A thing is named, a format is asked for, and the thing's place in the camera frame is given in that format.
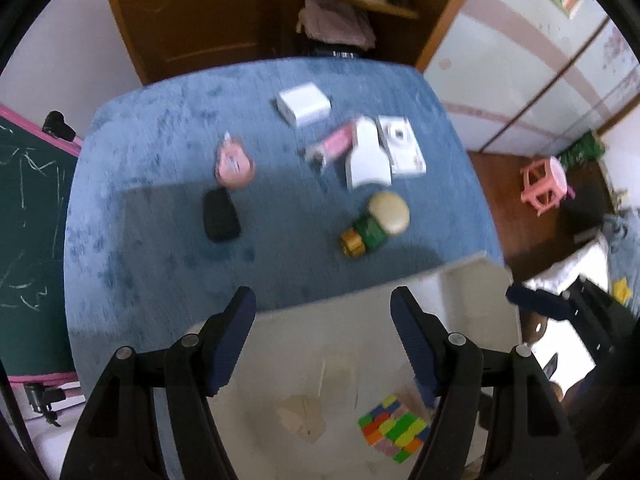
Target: screw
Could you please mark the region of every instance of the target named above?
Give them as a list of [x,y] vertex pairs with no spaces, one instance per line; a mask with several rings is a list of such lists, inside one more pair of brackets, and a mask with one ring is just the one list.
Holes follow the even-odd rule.
[[197,334],[187,334],[181,339],[182,346],[186,346],[187,348],[190,346],[196,346],[199,341],[200,338]]
[[516,354],[520,357],[529,357],[531,355],[531,348],[527,345],[518,345],[516,346]]
[[121,346],[116,350],[116,357],[122,360],[129,359],[132,353],[133,352],[129,346]]
[[464,337],[462,334],[459,334],[458,332],[453,332],[449,334],[449,342],[455,346],[462,346],[464,343],[466,343],[466,337]]

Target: blue table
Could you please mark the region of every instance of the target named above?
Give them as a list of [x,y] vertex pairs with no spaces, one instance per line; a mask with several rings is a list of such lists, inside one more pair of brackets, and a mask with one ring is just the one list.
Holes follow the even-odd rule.
[[[277,92],[313,81],[332,101],[324,121],[291,128]],[[298,150],[354,114],[407,116],[426,176],[393,180],[411,209],[407,232],[347,259],[338,236],[379,188],[349,192],[344,162],[318,176]],[[233,192],[238,240],[208,241],[202,197],[215,187],[224,133],[244,142],[254,181]],[[66,316],[89,392],[113,351],[165,348],[219,312],[239,285],[270,310],[353,292],[478,251],[502,263],[494,223],[449,118],[413,68],[285,59],[194,73],[105,104],[84,142],[65,237]]]

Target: colorful blocks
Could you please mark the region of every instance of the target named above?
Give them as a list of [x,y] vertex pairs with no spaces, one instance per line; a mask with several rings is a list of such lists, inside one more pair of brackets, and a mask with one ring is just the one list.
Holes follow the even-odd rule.
[[395,395],[362,416],[358,425],[370,446],[397,463],[418,451],[429,434],[427,422],[411,413]]
[[394,461],[398,462],[399,464],[401,464],[402,462],[404,462],[410,456],[411,456],[411,453],[409,453],[407,450],[403,449],[400,453],[398,453],[394,457]]

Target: white box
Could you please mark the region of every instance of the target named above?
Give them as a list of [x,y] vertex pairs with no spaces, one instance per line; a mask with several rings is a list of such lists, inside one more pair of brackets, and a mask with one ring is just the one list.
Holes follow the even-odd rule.
[[280,92],[276,102],[287,123],[295,128],[324,119],[331,113],[329,99],[313,83]]

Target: chalkboard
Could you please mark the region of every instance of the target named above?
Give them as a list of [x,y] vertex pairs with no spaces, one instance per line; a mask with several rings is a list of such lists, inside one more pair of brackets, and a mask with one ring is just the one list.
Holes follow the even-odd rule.
[[0,358],[9,376],[74,370],[62,256],[76,161],[0,116]]

